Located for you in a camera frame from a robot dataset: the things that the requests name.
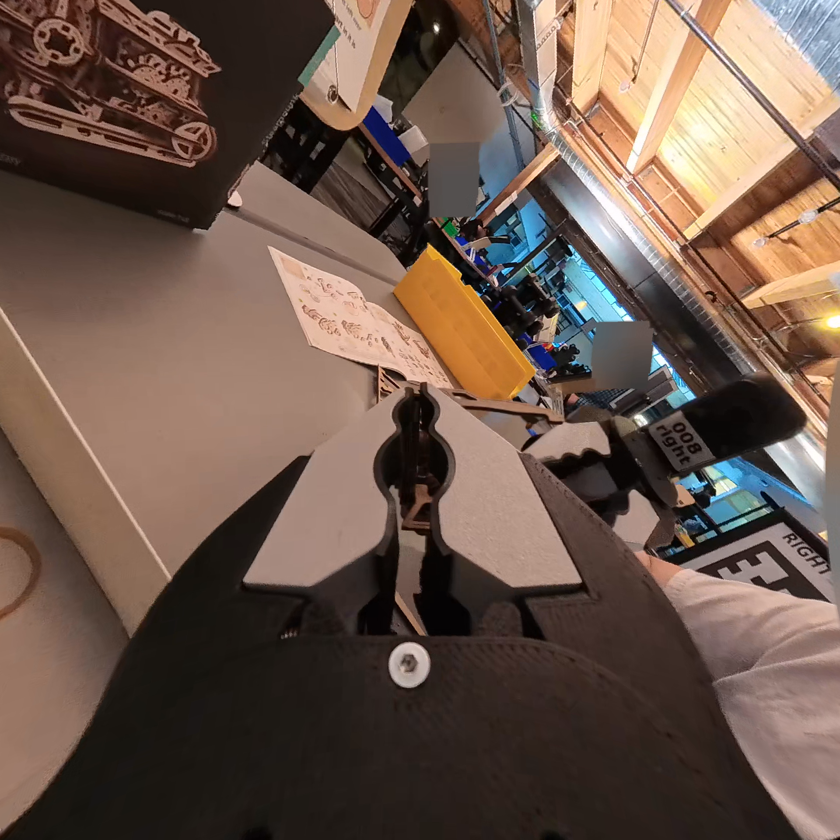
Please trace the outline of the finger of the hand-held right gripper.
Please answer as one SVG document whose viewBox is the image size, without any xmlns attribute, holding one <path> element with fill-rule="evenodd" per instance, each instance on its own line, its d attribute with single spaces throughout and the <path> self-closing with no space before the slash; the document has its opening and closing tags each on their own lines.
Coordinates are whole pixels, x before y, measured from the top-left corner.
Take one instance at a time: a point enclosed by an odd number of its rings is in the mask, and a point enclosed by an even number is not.
<svg viewBox="0 0 840 840">
<path fill-rule="evenodd" d="M 602 422 L 564 423 L 533 438 L 522 452 L 544 464 L 608 458 L 612 447 L 607 432 Z"/>
<path fill-rule="evenodd" d="M 629 512 L 629 491 L 621 488 L 599 458 L 550 458 L 549 472 L 600 518 Z"/>
</svg>

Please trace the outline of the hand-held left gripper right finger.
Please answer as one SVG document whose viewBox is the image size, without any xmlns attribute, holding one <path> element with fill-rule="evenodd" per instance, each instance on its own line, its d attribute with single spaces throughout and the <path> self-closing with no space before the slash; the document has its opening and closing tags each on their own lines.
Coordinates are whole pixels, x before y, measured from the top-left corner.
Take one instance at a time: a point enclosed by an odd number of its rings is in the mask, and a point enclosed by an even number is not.
<svg viewBox="0 0 840 840">
<path fill-rule="evenodd" d="M 434 545 L 451 562 L 455 599 L 577 592 L 581 575 L 520 453 L 450 396 L 423 385 L 446 478 L 433 504 Z"/>
</svg>

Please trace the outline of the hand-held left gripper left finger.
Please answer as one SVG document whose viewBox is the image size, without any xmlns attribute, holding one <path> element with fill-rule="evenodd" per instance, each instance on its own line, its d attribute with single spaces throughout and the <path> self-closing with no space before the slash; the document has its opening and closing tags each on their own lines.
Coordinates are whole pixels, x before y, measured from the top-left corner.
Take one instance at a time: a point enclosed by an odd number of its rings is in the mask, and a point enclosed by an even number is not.
<svg viewBox="0 0 840 840">
<path fill-rule="evenodd" d="M 244 587 L 315 601 L 370 601 L 396 513 L 377 456 L 398 436 L 394 392 L 314 450 L 245 573 Z"/>
</svg>

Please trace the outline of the wooden lattice model part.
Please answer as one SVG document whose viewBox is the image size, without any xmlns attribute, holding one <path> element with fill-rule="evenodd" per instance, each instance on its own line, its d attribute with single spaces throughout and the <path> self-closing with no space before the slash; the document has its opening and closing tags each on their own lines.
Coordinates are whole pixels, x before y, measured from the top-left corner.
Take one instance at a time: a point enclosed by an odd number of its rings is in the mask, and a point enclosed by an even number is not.
<svg viewBox="0 0 840 840">
<path fill-rule="evenodd" d="M 537 434 L 564 422 L 561 409 L 532 405 L 519 401 L 487 400 L 457 388 L 445 388 L 444 394 L 472 413 L 499 413 L 521 417 L 526 428 Z M 431 505 L 441 487 L 432 471 L 429 419 L 420 407 L 408 410 L 408 430 L 401 437 L 402 477 L 398 498 L 402 530 L 428 534 L 431 530 Z"/>
</svg>

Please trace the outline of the person's right forearm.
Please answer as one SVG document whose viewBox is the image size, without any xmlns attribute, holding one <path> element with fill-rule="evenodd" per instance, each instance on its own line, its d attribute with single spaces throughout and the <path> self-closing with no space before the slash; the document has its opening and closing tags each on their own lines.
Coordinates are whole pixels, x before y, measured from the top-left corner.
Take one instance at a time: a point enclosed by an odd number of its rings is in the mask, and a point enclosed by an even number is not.
<svg viewBox="0 0 840 840">
<path fill-rule="evenodd" d="M 752 770 L 799 837 L 839 837 L 835 605 L 637 552 L 675 608 Z"/>
</svg>

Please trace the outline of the black model kit box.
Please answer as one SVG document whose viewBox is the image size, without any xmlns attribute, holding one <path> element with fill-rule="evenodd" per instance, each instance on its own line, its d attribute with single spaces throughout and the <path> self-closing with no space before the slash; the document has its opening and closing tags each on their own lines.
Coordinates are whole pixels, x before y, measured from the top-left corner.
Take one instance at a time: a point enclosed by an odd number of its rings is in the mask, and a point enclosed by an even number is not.
<svg viewBox="0 0 840 840">
<path fill-rule="evenodd" d="M 2 170 L 209 228 L 332 26 L 324 2 L 2 1 Z"/>
</svg>

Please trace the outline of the yellow plastic bin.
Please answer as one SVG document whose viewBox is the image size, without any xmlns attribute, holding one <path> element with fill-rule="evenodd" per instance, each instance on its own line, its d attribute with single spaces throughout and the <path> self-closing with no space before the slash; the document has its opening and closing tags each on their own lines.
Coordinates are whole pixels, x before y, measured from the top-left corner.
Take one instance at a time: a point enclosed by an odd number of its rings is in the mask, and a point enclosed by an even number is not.
<svg viewBox="0 0 840 840">
<path fill-rule="evenodd" d="M 397 300 L 465 390 L 511 400 L 535 374 L 487 304 L 428 245 L 394 288 Z"/>
</svg>

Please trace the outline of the paper instruction booklet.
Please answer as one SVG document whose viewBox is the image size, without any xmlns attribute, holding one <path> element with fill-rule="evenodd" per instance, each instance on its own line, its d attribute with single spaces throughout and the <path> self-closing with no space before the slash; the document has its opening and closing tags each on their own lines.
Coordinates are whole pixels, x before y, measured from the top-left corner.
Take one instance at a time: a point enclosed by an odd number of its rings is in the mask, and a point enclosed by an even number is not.
<svg viewBox="0 0 840 840">
<path fill-rule="evenodd" d="M 453 387 L 425 338 L 368 301 L 357 286 L 276 248 L 268 251 L 311 347 L 410 382 Z"/>
</svg>

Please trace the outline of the tan rubber band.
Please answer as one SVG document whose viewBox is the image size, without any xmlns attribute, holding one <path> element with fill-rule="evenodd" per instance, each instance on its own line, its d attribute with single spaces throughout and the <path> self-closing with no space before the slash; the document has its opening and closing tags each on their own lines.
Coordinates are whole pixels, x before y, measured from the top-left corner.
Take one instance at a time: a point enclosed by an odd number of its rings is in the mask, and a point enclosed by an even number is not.
<svg viewBox="0 0 840 840">
<path fill-rule="evenodd" d="M 22 591 L 8 604 L 2 606 L 1 620 L 13 615 L 34 593 L 43 570 L 43 560 L 35 542 L 23 531 L 11 526 L 1 526 L 1 540 L 21 549 L 28 558 L 29 573 Z"/>
</svg>

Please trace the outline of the white curved signboard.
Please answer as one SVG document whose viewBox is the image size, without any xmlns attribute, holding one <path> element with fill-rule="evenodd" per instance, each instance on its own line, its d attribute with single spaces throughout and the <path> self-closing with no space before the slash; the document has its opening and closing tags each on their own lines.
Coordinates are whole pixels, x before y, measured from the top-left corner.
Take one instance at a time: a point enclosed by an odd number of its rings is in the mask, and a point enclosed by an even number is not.
<svg viewBox="0 0 840 840">
<path fill-rule="evenodd" d="M 325 1 L 332 25 L 299 76 L 300 100 L 326 125 L 357 127 L 371 110 L 412 1 Z"/>
</svg>

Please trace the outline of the silver ventilation duct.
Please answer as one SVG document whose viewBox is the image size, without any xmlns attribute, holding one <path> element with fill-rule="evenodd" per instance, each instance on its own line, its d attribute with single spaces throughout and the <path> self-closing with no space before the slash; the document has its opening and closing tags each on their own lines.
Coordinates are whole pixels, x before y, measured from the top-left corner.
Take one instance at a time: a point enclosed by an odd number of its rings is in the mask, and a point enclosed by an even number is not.
<svg viewBox="0 0 840 840">
<path fill-rule="evenodd" d="M 542 122 L 603 188 L 596 196 L 615 224 L 639 231 L 676 277 L 708 303 L 721 330 L 738 335 L 756 360 L 804 405 L 800 460 L 826 472 L 830 391 L 838 315 L 838 221 L 815 221 L 814 234 L 769 224 L 828 199 L 823 170 L 784 133 L 752 93 L 688 26 L 690 18 L 748 70 L 793 130 L 810 143 L 838 99 L 816 73 L 773 47 L 753 2 L 518 2 L 517 82 Z"/>
</svg>

